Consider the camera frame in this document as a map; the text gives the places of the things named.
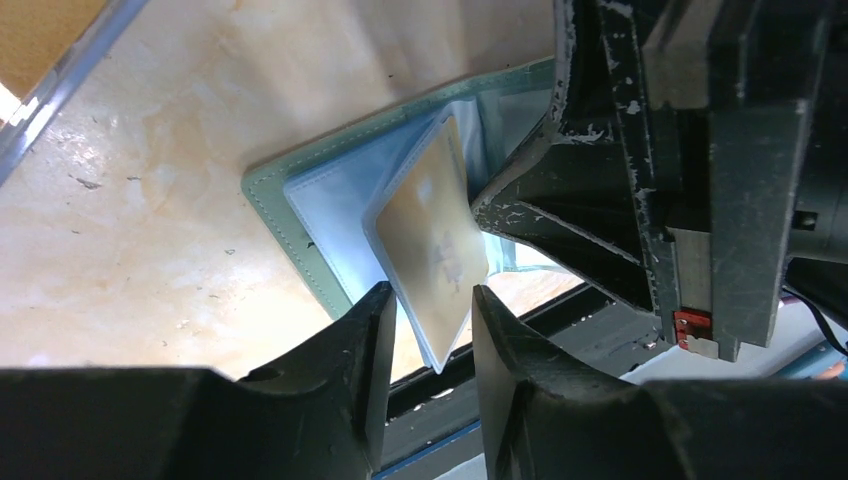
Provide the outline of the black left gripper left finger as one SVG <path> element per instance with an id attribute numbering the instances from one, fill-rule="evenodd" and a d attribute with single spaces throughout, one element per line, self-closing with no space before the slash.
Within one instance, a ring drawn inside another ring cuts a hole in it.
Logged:
<path id="1" fill-rule="evenodd" d="M 368 479 L 381 463 L 396 300 L 231 380 L 207 368 L 5 369 L 5 479 Z"/>

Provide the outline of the gold VIP credit card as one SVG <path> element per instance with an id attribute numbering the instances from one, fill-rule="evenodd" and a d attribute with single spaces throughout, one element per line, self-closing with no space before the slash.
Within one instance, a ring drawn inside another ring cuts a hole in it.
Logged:
<path id="1" fill-rule="evenodd" d="M 444 370 L 489 273 L 468 202 L 459 123 L 434 117 L 363 217 L 363 231 L 433 370 Z"/>

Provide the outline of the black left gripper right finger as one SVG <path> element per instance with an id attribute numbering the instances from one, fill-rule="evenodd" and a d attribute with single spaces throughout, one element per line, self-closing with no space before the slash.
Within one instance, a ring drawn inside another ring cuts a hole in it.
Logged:
<path id="1" fill-rule="evenodd" d="M 780 378 L 632 384 L 473 291 L 492 479 L 843 479 L 847 385 Z"/>

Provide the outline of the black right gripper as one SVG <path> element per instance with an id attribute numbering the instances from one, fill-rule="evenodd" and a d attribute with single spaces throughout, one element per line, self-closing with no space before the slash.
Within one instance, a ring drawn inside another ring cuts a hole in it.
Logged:
<path id="1" fill-rule="evenodd" d="M 478 226 L 710 358 L 768 346 L 784 292 L 845 321 L 846 3 L 556 1 L 553 20 L 550 103 Z"/>

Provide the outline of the clear plastic card box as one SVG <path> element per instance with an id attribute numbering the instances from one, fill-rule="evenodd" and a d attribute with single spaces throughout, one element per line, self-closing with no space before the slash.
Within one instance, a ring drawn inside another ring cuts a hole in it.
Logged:
<path id="1" fill-rule="evenodd" d="M 1 180 L 80 87 L 145 0 L 1 3 Z"/>

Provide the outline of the green leather card holder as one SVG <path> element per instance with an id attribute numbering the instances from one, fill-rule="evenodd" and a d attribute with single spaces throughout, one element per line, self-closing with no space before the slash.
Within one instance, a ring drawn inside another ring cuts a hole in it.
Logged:
<path id="1" fill-rule="evenodd" d="M 543 59 L 437 88 L 249 170 L 242 192 L 336 320 L 385 278 L 362 217 L 435 119 L 456 116 L 476 195 L 546 111 L 553 79 Z"/>

